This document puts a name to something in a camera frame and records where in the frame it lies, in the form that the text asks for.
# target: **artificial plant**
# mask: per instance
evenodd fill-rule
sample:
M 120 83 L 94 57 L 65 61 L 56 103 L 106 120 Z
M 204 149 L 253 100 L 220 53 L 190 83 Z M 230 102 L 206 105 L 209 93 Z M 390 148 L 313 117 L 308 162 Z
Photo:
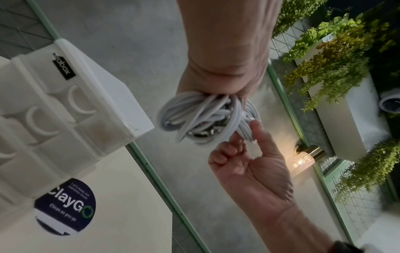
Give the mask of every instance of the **artificial plant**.
M 311 16 L 327 0 L 283 0 L 272 37 L 283 33 L 297 21 Z
M 308 78 L 299 90 L 303 95 L 306 95 L 311 87 L 321 85 L 317 94 L 306 102 L 303 110 L 313 110 L 322 99 L 328 103 L 338 102 L 351 88 L 359 86 L 369 71 L 366 52 L 374 44 L 380 45 L 380 52 L 394 44 L 389 26 L 389 23 L 380 22 L 378 19 L 367 20 L 362 14 L 356 19 L 349 19 L 345 15 L 305 33 L 296 42 L 294 50 L 289 52 L 291 55 L 288 55 L 287 60 L 302 57 L 312 44 L 329 33 L 334 33 L 334 38 L 318 45 L 320 53 L 309 61 L 304 61 L 285 76 L 288 87 L 293 87 L 299 78 Z
M 386 176 L 400 162 L 400 142 L 387 139 L 368 152 L 358 163 L 345 169 L 336 185 L 336 201 L 345 202 L 352 192 L 371 190 L 386 181 Z

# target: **coiled cable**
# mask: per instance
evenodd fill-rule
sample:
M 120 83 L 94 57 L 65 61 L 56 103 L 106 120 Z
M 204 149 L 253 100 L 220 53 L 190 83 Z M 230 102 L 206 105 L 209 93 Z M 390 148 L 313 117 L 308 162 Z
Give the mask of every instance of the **coiled cable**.
M 255 106 L 236 95 L 206 95 L 198 91 L 181 93 L 170 99 L 158 113 L 157 125 L 164 131 L 177 131 L 176 141 L 185 137 L 197 145 L 217 145 L 237 131 L 253 141 L 249 122 L 260 120 Z

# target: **wrist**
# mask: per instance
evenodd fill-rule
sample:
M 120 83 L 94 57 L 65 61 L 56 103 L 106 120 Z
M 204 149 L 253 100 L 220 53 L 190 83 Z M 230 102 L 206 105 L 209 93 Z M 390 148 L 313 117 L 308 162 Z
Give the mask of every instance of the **wrist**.
M 296 204 L 273 222 L 253 225 L 271 253 L 328 253 L 334 244 Z

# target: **metal grid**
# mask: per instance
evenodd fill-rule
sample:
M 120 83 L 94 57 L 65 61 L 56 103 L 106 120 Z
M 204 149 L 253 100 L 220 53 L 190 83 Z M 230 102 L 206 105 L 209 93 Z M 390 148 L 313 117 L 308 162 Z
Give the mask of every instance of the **metal grid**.
M 349 162 L 330 182 L 327 182 L 327 187 L 333 198 L 335 198 L 334 191 L 336 185 L 340 182 L 340 176 L 344 169 L 351 165 L 352 163 Z M 374 186 L 371 191 L 362 189 L 352 193 L 346 203 L 336 203 L 336 207 L 351 239 L 356 242 L 392 202 L 389 187 L 384 184 Z
M 0 0 L 0 56 L 11 59 L 52 44 L 53 39 L 24 0 Z
M 307 19 L 297 21 L 293 27 L 289 28 L 288 31 L 278 35 L 271 41 L 270 59 L 280 81 L 284 86 L 284 76 L 291 73 L 297 66 L 294 62 L 284 62 L 283 56 L 294 46 L 296 40 L 301 36 L 301 34 L 310 27 L 310 21 Z M 330 170 L 330 168 L 334 167 L 339 160 L 337 160 L 335 157 L 335 152 L 332 149 L 317 112 L 303 112 L 301 110 L 304 108 L 304 103 L 310 98 L 309 96 L 300 95 L 297 92 L 302 84 L 303 80 L 297 80 L 294 90 L 289 95 L 289 101 L 293 106 L 306 138 L 311 144 L 320 146 L 327 153 L 327 158 L 319 162 L 322 170 L 327 172 Z

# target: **round sticker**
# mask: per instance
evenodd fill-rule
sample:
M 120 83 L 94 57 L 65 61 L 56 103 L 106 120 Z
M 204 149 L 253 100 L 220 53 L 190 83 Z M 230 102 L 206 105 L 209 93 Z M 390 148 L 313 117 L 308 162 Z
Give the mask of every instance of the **round sticker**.
M 37 222 L 56 235 L 73 235 L 89 225 L 96 199 L 84 182 L 71 178 L 35 201 Z

